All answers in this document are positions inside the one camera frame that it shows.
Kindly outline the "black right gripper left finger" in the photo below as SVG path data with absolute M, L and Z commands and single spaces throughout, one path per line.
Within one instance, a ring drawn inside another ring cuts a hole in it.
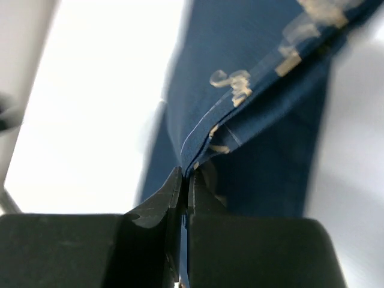
M 1 217 L 2 287 L 173 287 L 179 280 L 180 167 L 126 214 Z

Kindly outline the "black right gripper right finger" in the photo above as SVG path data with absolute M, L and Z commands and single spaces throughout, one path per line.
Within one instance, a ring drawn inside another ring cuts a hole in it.
M 345 287 L 332 241 L 316 220 L 229 213 L 199 172 L 188 191 L 191 287 Z

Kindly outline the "blue whale placemat cloth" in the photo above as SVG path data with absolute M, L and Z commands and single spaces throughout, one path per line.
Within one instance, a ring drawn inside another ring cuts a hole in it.
M 331 61 L 380 1 L 193 1 L 140 200 L 201 170 L 229 210 L 302 215 Z

